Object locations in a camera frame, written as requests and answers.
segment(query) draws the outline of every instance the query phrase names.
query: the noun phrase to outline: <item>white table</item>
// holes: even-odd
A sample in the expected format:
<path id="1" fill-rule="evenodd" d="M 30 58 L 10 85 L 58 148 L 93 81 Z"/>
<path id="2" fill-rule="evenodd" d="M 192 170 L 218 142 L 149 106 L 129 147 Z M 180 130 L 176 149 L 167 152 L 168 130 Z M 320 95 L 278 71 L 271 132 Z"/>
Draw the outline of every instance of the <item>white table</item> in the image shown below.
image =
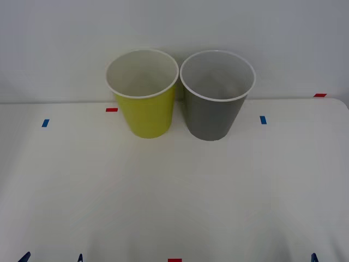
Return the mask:
<path id="1" fill-rule="evenodd" d="M 0 105 L 1 261 L 349 259 L 342 102 L 247 100 L 215 142 L 190 134 L 179 104 L 150 140 L 115 106 Z"/>

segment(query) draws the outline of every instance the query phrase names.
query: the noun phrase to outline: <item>blue tape marker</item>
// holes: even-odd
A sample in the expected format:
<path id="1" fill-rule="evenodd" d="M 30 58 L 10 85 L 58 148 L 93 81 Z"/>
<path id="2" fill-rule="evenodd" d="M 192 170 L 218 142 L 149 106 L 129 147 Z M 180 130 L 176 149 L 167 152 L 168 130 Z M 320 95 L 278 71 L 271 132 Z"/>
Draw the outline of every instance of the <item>blue tape marker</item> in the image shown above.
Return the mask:
<path id="1" fill-rule="evenodd" d="M 28 259 L 31 257 L 31 253 L 28 252 L 27 254 L 24 255 L 18 262 L 28 262 Z"/>
<path id="2" fill-rule="evenodd" d="M 49 123 L 49 119 L 45 119 L 41 127 L 47 127 L 48 123 Z"/>
<path id="3" fill-rule="evenodd" d="M 262 124 L 267 124 L 267 120 L 265 116 L 260 116 L 260 119 Z"/>
<path id="4" fill-rule="evenodd" d="M 311 262 L 318 262 L 317 256 L 315 253 L 311 255 Z"/>

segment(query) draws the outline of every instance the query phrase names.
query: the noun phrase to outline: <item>paper cup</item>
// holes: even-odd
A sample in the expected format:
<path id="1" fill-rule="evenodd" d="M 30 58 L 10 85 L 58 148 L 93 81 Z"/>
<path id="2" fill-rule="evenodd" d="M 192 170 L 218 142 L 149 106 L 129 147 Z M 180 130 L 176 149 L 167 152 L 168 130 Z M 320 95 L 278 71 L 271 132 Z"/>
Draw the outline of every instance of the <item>paper cup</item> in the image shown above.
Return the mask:
<path id="1" fill-rule="evenodd" d="M 180 79 L 188 129 L 199 139 L 213 141 L 230 130 L 256 74 L 240 56 L 210 50 L 188 57 L 180 68 Z"/>
<path id="2" fill-rule="evenodd" d="M 158 50 L 135 50 L 110 64 L 106 78 L 132 132 L 164 134 L 172 122 L 178 64 Z"/>

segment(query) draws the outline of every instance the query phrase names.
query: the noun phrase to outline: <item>white wall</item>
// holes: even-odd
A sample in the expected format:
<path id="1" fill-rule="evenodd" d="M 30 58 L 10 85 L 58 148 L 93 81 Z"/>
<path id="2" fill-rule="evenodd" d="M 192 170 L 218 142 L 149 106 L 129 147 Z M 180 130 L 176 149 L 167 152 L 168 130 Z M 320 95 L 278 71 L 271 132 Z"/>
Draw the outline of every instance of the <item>white wall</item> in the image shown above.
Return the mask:
<path id="1" fill-rule="evenodd" d="M 105 68 L 152 47 L 180 63 L 226 49 L 257 71 L 250 98 L 349 104 L 348 0 L 1 0 L 0 102 L 107 101 Z"/>

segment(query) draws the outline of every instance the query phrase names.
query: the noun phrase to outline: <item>cup rim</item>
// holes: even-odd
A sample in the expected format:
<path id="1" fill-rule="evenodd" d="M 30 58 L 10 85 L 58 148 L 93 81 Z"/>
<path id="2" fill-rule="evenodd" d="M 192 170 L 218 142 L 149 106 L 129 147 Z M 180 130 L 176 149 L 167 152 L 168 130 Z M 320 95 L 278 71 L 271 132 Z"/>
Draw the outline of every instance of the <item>cup rim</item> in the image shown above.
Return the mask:
<path id="1" fill-rule="evenodd" d="M 185 64 L 187 63 L 187 61 L 191 58 L 193 58 L 194 56 L 197 56 L 197 55 L 200 55 L 202 53 L 209 53 L 209 52 L 219 52 L 219 53 L 225 53 L 225 54 L 228 54 L 230 56 L 235 56 L 239 59 L 241 59 L 242 61 L 244 61 L 248 66 L 249 68 L 251 69 L 252 73 L 253 73 L 253 83 L 251 85 L 251 87 L 245 92 L 243 93 L 241 96 L 238 96 L 238 97 L 233 97 L 233 98 L 228 98 L 228 99 L 216 99 L 216 98 L 210 98 L 210 97 L 205 97 L 205 96 L 202 96 L 198 93 L 196 93 L 194 90 L 192 90 L 186 83 L 185 81 L 183 80 L 183 74 L 182 74 L 182 71 L 183 71 L 183 68 L 185 66 Z M 205 51 L 201 51 L 201 52 L 197 52 L 197 53 L 194 53 L 192 54 L 191 56 L 189 56 L 186 60 L 184 60 L 183 64 L 181 65 L 180 67 L 180 70 L 179 70 L 179 77 L 180 77 L 180 80 L 182 81 L 184 87 L 192 94 L 194 94 L 195 96 L 197 97 L 200 97 L 204 100 L 208 100 L 208 101 L 213 101 L 213 102 L 231 102 L 231 101 L 235 101 L 235 100 L 239 100 L 245 96 L 248 95 L 248 93 L 252 90 L 252 88 L 255 86 L 255 83 L 256 83 L 256 72 L 253 68 L 253 66 L 243 57 L 237 55 L 236 53 L 233 53 L 233 52 L 230 52 L 230 51 L 224 51 L 224 50 L 205 50 Z"/>
<path id="2" fill-rule="evenodd" d="M 165 89 L 161 90 L 160 92 L 158 93 L 155 93 L 155 94 L 150 94 L 148 96 L 141 96 L 141 97 L 134 97 L 134 96 L 128 96 L 126 94 L 121 94 L 120 92 L 114 90 L 114 88 L 112 88 L 110 85 L 109 85 L 109 82 L 108 82 L 108 79 L 107 79 L 107 75 L 108 75 L 108 70 L 109 70 L 109 67 L 111 66 L 112 63 L 114 63 L 116 60 L 120 59 L 121 57 L 123 56 L 126 56 L 130 53 L 133 53 L 133 52 L 138 52 L 138 51 L 150 51 L 150 52 L 157 52 L 157 53 L 161 53 L 165 56 L 167 56 L 176 66 L 176 76 L 174 77 L 174 80 L 172 81 L 172 83 L 170 83 L 169 86 L 167 86 Z M 163 52 L 163 51 L 160 51 L 160 50 L 157 50 L 157 49 L 134 49 L 134 50 L 131 50 L 131 51 L 128 51 L 126 53 L 123 53 L 121 54 L 120 56 L 118 56 L 116 59 L 114 59 L 108 66 L 107 66 L 107 70 L 106 70 L 106 82 L 107 82 L 107 85 L 108 85 L 108 88 L 111 90 L 111 92 L 113 92 L 114 94 L 117 94 L 118 96 L 121 96 L 121 97 L 126 97 L 126 98 L 131 98 L 131 99 L 146 99 L 146 98 L 151 98 L 151 97 L 157 97 L 158 95 L 162 94 L 162 93 L 165 93 L 167 90 L 169 90 L 177 81 L 178 79 L 178 75 L 179 75 L 179 66 L 178 66 L 178 63 L 177 61 L 172 57 L 170 56 L 169 54 Z"/>

